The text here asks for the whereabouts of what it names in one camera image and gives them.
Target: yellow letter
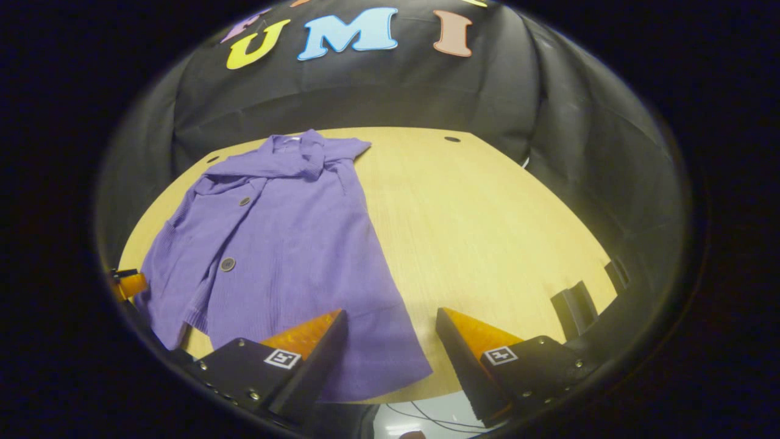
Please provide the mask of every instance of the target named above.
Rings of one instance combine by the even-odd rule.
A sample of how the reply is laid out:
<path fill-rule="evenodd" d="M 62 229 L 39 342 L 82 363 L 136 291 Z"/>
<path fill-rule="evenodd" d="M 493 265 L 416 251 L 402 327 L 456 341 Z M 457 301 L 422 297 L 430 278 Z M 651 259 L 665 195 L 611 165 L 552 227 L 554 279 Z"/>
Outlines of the yellow letter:
<path fill-rule="evenodd" d="M 257 34 L 247 35 L 244 38 L 236 41 L 236 43 L 230 46 L 230 55 L 228 55 L 228 68 L 230 70 L 240 69 L 241 67 L 248 66 L 252 62 L 266 56 L 271 49 L 276 45 L 276 41 L 279 39 L 279 34 L 282 32 L 282 28 L 289 23 L 290 20 L 283 20 L 278 23 L 274 23 L 269 27 L 266 27 L 264 32 L 266 33 L 263 44 L 260 48 L 252 53 L 246 53 L 246 48 L 249 47 L 250 41 L 252 41 Z"/>

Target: letter m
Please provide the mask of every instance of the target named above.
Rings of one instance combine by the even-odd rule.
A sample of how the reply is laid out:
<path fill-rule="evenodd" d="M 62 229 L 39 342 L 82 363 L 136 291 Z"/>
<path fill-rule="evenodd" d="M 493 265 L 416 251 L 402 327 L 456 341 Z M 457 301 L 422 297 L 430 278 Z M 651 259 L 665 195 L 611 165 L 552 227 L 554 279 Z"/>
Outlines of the letter m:
<path fill-rule="evenodd" d="M 355 50 L 389 50 L 398 46 L 390 37 L 390 19 L 398 12 L 396 8 L 366 9 L 350 24 L 344 24 L 337 16 L 324 16 L 306 23 L 309 38 L 306 49 L 298 55 L 299 61 L 319 58 L 328 50 L 323 40 L 337 52 L 343 52 L 346 46 L 360 34 L 352 48 Z"/>

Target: light wood tabletop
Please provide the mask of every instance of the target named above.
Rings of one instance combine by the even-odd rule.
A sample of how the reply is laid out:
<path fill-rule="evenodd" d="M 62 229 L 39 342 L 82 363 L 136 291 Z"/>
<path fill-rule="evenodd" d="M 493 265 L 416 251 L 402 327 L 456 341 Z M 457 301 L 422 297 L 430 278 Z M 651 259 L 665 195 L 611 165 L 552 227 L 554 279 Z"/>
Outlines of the light wood tabletop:
<path fill-rule="evenodd" d="M 599 313 L 615 298 L 604 270 L 609 257 L 596 238 L 542 183 L 478 137 L 403 127 L 318 132 L 372 144 L 355 161 L 356 171 L 390 271 L 434 370 L 366 402 L 404 402 L 461 390 L 436 335 L 439 307 L 522 339 L 544 334 L 562 343 L 566 339 L 550 298 L 581 280 Z M 119 268 L 140 269 L 163 223 L 208 167 L 263 141 L 214 151 L 177 178 L 138 221 Z M 208 336 L 193 328 L 183 348 L 196 358 L 213 351 Z"/>

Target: brown button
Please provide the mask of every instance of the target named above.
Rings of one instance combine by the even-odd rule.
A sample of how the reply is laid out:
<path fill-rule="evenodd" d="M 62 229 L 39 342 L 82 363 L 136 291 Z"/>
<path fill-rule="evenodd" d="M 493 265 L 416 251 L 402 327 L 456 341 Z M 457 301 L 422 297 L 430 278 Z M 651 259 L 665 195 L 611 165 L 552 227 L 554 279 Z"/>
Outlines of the brown button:
<path fill-rule="evenodd" d="M 224 258 L 219 264 L 219 269 L 222 271 L 230 271 L 236 266 L 236 260 L 233 258 Z"/>

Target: purple cardigan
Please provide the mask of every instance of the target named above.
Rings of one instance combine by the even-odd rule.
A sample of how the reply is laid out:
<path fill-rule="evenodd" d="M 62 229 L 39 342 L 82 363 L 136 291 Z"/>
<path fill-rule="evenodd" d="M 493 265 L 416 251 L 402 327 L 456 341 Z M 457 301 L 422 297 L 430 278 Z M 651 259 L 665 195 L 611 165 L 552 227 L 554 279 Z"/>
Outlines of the purple cardigan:
<path fill-rule="evenodd" d="M 321 399 L 356 401 L 431 371 L 368 218 L 354 159 L 371 144 L 270 136 L 209 168 L 147 253 L 135 304 L 168 349 L 184 323 L 214 349 L 344 309 L 349 335 Z"/>

